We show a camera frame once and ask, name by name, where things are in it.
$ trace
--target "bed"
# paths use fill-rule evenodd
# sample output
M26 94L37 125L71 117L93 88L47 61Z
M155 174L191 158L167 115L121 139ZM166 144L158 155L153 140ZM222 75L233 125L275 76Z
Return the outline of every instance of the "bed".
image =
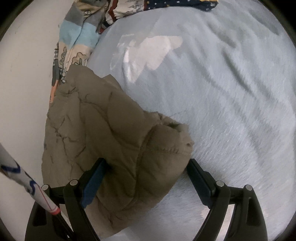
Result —
M121 19L88 67L112 74L143 109L187 123L193 158L216 180L254 187L274 240L296 210L295 58L259 1L224 0L210 13L170 7ZM207 213L184 173L155 208L106 240L192 240Z

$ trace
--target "light blue stripe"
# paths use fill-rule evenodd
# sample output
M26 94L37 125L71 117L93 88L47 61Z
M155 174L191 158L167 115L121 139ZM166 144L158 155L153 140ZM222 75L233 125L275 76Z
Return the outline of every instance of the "light blue stripe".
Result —
M96 32L96 27L90 23L84 23L75 44L82 44L94 49L99 41L99 38L100 34Z
M59 30L59 40L67 45L67 49L71 49L80 33L81 26L64 20Z

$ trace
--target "white stain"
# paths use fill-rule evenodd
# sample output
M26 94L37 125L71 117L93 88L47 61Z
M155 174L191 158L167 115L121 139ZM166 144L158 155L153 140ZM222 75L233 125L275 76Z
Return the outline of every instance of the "white stain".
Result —
M128 81L135 83L145 66L149 70L156 70L168 52L179 48L182 42L179 36L145 38L137 47L135 47L135 41L131 41L123 59L126 63L125 74Z

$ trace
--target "cartoon print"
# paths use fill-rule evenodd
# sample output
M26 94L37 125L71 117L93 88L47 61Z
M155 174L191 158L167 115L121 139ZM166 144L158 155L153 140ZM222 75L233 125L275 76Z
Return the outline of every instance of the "cartoon print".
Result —
M81 52L78 52L77 55L74 58L72 58L71 64L86 66L86 64L87 64L86 55L82 54Z
M63 53L61 54L61 60L59 61L59 65L61 69L64 69L65 57L67 54L67 47L64 47Z
M61 81L62 81L63 83L66 82L66 74L67 74L67 71L64 70L64 69L62 69L62 73L61 73Z
M85 10L84 11L84 17L87 18L91 15L91 11L90 10Z
M126 2L133 2L134 4L129 6L130 8L133 8L135 9L136 11L127 11L127 13L136 13L138 11L141 11L143 9L143 1L140 1L140 0L127 0Z
M57 47L54 49L54 60L57 60L59 58L59 42L57 42Z

